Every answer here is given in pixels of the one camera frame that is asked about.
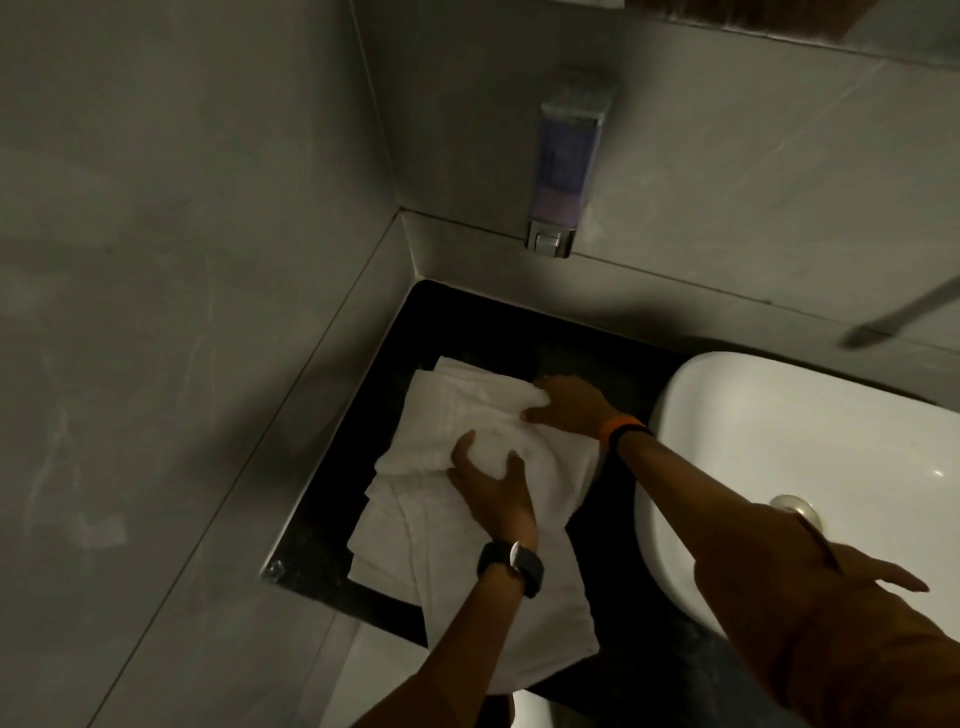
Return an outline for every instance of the mirror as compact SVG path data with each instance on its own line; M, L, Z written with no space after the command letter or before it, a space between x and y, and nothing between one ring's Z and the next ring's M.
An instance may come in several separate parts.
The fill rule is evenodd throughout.
M904 59L960 62L960 0L627 0L660 17Z

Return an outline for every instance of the white towel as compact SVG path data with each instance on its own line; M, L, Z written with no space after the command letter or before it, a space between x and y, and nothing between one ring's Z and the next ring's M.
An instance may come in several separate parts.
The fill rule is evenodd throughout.
M446 477L450 451L476 429L469 455L480 470L502 477L510 450L524 458L546 573L540 594L520 607L491 693L526 688L599 649L564 530L592 480L598 446L519 420L527 407L546 403L528 382L450 359L433 372L417 372L394 441L377 461L371 502L348 543L349 578L418 603L432 648L476 583L476 562L489 540Z

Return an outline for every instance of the black vanity top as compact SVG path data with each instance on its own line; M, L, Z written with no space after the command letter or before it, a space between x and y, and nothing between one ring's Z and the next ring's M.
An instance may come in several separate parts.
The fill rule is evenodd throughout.
M348 581L347 540L413 373L440 356L528 381L577 374L641 419L687 359L434 281L413 288L276 548L283 569L274 580L424 645L419 607ZM771 702L726 641L660 591L636 545L634 488L609 459L567 526L600 653L531 690L603 725L802 725Z

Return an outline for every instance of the soap dispenser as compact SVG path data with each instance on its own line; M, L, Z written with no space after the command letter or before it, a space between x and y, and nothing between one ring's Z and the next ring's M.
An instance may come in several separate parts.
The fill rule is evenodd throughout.
M616 84L600 72L562 68L540 104L540 145L527 250L569 257Z

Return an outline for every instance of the sink basin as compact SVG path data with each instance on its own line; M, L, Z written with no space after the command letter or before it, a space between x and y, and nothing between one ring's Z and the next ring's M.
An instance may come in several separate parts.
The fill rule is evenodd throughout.
M832 541L895 562L930 586L884 584L960 639L960 415L746 354L697 356L660 399L657 437L749 500L808 503ZM723 634L693 557L637 486L636 535L673 602Z

